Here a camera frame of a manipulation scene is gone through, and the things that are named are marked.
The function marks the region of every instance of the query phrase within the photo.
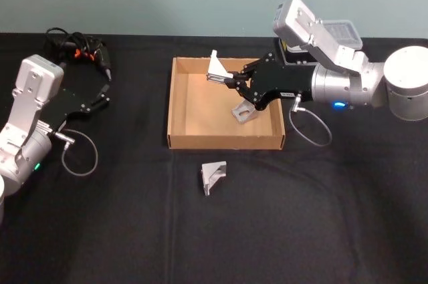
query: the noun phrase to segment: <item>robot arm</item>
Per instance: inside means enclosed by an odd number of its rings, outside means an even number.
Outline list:
[[[427,48],[406,47],[385,63],[369,62],[364,52],[339,44],[301,0],[278,7],[274,32],[287,47],[306,50],[311,60],[280,65],[268,53],[241,72],[228,73],[214,53],[207,79],[236,89],[256,110],[283,98],[297,101],[292,111],[300,102],[314,100],[350,107],[388,104],[403,120],[428,116]]]
[[[41,111],[60,88],[63,69],[33,55],[24,59],[12,91],[14,102],[6,125],[0,132],[0,223],[3,199],[17,192],[35,166],[51,150],[51,135],[64,140],[68,147],[74,140],[54,132],[39,120]]]

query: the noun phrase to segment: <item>open cardboard tray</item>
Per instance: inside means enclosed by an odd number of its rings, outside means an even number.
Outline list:
[[[219,58],[229,72],[255,59]],[[207,81],[210,58],[173,60],[168,113],[171,149],[282,149],[285,141],[280,100],[240,124],[232,115],[243,98],[235,90]]]

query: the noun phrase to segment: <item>gray bracket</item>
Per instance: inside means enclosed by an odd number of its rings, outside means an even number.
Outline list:
[[[202,181],[205,196],[209,196],[209,190],[223,177],[226,177],[226,162],[209,162],[202,164]]]
[[[256,118],[259,112],[251,102],[244,99],[242,103],[232,109],[232,114],[240,124],[244,124]]]

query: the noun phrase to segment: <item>black tablecloth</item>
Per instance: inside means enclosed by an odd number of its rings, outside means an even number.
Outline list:
[[[97,144],[99,167],[70,176],[54,145],[7,198],[0,283],[428,283],[427,121],[308,104],[331,128],[327,148],[287,129],[282,151],[172,151],[173,56],[260,57],[272,39],[104,39],[112,103],[70,123]],[[412,44],[428,41],[364,40],[373,61]],[[42,46],[41,35],[0,35],[2,122],[21,60]],[[69,67],[64,86],[89,98],[103,81],[91,67]],[[305,114],[297,120],[325,137]],[[74,147],[90,165],[90,149]],[[205,197],[201,164],[218,160],[227,177]]]

